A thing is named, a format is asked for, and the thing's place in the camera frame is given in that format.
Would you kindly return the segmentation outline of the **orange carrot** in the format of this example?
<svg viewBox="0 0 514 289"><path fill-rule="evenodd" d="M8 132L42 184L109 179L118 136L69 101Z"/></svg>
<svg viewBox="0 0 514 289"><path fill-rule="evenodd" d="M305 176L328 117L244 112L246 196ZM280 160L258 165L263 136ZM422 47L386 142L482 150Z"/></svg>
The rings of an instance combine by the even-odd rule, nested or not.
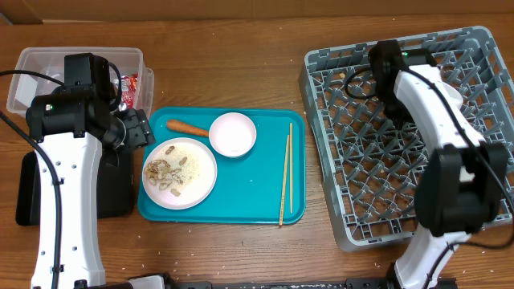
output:
<svg viewBox="0 0 514 289"><path fill-rule="evenodd" d="M207 130L195 127L191 124L187 124L180 120L175 120L175 119L168 120L166 123L166 126L169 130L175 131L175 132L182 132L185 134L202 136L202 137L209 136L209 132Z"/></svg>

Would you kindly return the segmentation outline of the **pink plate with food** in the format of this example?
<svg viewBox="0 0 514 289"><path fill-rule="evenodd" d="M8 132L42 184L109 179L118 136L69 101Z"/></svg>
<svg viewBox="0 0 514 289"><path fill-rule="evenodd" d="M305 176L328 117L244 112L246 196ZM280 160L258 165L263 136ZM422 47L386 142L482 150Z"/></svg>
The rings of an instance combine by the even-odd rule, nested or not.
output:
<svg viewBox="0 0 514 289"><path fill-rule="evenodd" d="M189 145L193 149L194 154L199 158L199 176L186 188L180 197L175 197L167 190L160 191L145 179L143 173L143 169L148 161L155 157L157 152L166 145ZM187 137L173 138L159 144L147 156L143 169L141 180L145 192L156 204L170 210L189 209L204 201L214 188L218 175L214 154L202 142Z"/></svg>

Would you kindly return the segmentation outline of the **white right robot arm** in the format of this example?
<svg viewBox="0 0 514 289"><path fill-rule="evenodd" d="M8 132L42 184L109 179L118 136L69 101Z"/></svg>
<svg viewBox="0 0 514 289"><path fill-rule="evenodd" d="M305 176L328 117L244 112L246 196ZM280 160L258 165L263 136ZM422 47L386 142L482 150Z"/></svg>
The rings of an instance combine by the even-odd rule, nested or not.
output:
<svg viewBox="0 0 514 289"><path fill-rule="evenodd" d="M463 97L444 83L426 49L404 51L379 41L369 52L375 94L395 124L414 123L429 161L414 193L418 226L405 253L388 271L394 288L436 288L460 246L495 219L507 197L508 150L488 143L460 111Z"/></svg>

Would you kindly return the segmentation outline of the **pink bowl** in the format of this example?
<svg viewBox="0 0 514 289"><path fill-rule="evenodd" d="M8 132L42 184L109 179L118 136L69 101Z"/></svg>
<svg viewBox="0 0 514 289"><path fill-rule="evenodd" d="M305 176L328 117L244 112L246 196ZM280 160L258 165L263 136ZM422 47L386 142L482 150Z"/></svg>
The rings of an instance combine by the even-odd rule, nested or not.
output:
<svg viewBox="0 0 514 289"><path fill-rule="evenodd" d="M209 129L212 148L224 157L237 158L249 153L257 138L254 122L238 112L225 113Z"/></svg>

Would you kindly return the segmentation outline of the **black rail at bottom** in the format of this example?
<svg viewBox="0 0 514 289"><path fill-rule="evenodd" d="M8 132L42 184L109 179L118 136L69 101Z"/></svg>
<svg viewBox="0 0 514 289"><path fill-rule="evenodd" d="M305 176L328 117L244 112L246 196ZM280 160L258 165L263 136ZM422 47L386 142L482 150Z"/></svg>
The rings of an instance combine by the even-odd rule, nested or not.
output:
<svg viewBox="0 0 514 289"><path fill-rule="evenodd" d="M394 289L400 285L389 269L386 277L349 278L345 281L311 281L302 283L211 283L175 282L177 289Z"/></svg>

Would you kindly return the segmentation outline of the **clear plastic waste bin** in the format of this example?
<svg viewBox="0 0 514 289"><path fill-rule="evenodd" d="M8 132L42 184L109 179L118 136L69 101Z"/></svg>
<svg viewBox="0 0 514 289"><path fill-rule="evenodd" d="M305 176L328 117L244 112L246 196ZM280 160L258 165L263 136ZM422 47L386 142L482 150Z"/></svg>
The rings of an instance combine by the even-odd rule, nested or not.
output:
<svg viewBox="0 0 514 289"><path fill-rule="evenodd" d="M135 109L151 115L153 106L153 70L145 65L143 53L135 47L28 47L16 65L17 70L34 71L64 81L64 57L92 53L114 63L122 76L137 75ZM6 108L9 112L25 116L36 96L46 95L57 87L56 83L32 75L12 75Z"/></svg>

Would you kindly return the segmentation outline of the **food scraps and rice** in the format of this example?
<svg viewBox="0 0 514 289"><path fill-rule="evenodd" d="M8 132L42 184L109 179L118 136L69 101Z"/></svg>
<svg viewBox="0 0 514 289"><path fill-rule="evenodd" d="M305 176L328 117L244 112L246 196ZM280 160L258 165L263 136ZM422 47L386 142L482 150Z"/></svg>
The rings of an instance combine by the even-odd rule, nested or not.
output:
<svg viewBox="0 0 514 289"><path fill-rule="evenodd" d="M143 169L145 179L160 191L180 197L199 176L199 158L187 144L168 144Z"/></svg>

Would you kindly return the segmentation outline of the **grey plastic dish rack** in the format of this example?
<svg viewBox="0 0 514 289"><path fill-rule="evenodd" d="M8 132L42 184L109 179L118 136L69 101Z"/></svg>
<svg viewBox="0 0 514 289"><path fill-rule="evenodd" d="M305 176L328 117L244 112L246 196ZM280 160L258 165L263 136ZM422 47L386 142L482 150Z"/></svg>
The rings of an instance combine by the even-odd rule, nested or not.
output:
<svg viewBox="0 0 514 289"><path fill-rule="evenodd" d="M401 37L427 49L463 96L463 115L490 143L513 147L513 81L489 29L471 26ZM372 43L308 52L299 77L316 142L335 241L346 252L407 241L416 228L414 189L428 162L413 124L396 128L372 97Z"/></svg>

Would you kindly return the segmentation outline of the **red snack wrapper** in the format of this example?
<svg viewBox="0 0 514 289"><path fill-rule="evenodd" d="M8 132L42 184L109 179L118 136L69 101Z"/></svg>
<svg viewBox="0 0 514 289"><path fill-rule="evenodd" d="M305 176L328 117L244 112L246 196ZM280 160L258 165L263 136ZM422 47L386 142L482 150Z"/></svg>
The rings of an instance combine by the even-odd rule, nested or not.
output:
<svg viewBox="0 0 514 289"><path fill-rule="evenodd" d="M121 102L119 110L134 108L137 96L138 74L123 75L121 77Z"/></svg>

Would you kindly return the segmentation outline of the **white bowl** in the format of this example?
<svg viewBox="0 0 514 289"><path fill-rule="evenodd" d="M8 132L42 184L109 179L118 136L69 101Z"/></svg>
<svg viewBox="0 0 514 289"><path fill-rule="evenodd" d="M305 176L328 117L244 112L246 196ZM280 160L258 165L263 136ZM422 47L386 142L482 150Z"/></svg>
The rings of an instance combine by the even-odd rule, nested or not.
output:
<svg viewBox="0 0 514 289"><path fill-rule="evenodd" d="M445 83L439 73L435 76L434 82L436 87L441 91L447 100L448 104L451 106L453 113L459 114L460 108L463 105L463 97L461 94L450 84Z"/></svg>

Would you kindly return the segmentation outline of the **black plastic tray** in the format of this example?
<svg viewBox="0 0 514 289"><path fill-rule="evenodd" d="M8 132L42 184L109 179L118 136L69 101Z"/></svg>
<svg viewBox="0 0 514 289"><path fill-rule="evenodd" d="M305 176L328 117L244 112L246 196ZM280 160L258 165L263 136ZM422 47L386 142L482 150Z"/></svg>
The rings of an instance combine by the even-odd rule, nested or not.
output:
<svg viewBox="0 0 514 289"><path fill-rule="evenodd" d="M130 214L135 203L133 155L118 154L118 166L101 160L97 179L98 218ZM20 226L37 226L40 216L39 166L35 152L22 159L15 221Z"/></svg>

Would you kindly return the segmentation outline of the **teal plastic tray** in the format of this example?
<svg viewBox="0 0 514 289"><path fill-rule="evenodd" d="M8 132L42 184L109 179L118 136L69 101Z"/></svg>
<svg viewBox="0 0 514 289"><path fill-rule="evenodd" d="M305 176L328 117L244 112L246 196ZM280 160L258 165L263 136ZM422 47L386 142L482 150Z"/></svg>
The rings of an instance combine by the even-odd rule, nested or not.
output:
<svg viewBox="0 0 514 289"><path fill-rule="evenodd" d="M284 224L298 222L306 208L305 125L291 110L243 109L255 124L257 138L249 153L238 158L214 154L218 176L209 196L185 210L159 206L139 189L140 214L155 222L279 224L284 154L293 125L293 213L289 201L289 158Z"/></svg>

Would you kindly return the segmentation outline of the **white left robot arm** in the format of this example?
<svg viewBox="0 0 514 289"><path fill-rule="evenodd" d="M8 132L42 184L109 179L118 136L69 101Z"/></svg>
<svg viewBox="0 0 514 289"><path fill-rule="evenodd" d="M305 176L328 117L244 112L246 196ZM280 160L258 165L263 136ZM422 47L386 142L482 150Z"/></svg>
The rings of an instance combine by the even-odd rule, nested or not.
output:
<svg viewBox="0 0 514 289"><path fill-rule="evenodd" d="M100 162L155 142L143 110L119 111L114 65L92 53L64 58L64 81L26 112L39 167L39 255L33 288L102 287L97 236Z"/></svg>

